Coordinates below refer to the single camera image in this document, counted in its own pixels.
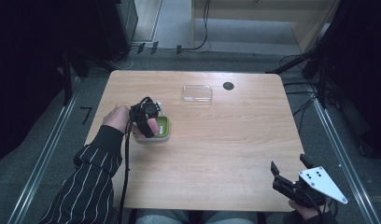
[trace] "striped sleeve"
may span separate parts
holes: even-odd
[[[68,178],[39,223],[110,223],[112,176],[121,164],[123,133],[102,126],[94,140],[75,156]]]

